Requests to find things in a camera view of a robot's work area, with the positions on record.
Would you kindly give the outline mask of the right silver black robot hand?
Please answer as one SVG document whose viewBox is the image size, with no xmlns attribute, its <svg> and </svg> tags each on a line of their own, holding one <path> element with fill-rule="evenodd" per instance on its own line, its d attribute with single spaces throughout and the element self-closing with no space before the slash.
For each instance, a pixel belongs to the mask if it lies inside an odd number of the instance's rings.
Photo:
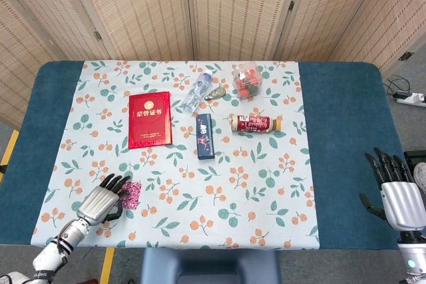
<svg viewBox="0 0 426 284">
<path fill-rule="evenodd" d="M 374 155 L 365 153 L 365 158 L 373 170 L 383 207 L 373 205 L 365 194 L 360 193 L 363 207 L 396 231 L 423 231 L 425 204 L 406 162 L 378 147 L 374 148 L 374 152 Z"/>
</svg>

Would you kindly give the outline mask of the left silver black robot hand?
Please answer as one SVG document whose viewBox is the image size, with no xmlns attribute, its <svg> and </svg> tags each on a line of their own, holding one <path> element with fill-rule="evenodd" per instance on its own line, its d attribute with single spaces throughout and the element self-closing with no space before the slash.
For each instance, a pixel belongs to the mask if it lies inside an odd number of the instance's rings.
<svg viewBox="0 0 426 284">
<path fill-rule="evenodd" d="M 123 212 L 122 200 L 128 195 L 128 190 L 123 189 L 123 186 L 129 180 L 130 176 L 109 174 L 84 199 L 77 210 L 77 217 L 85 220 L 89 226 L 120 218 Z"/>
</svg>

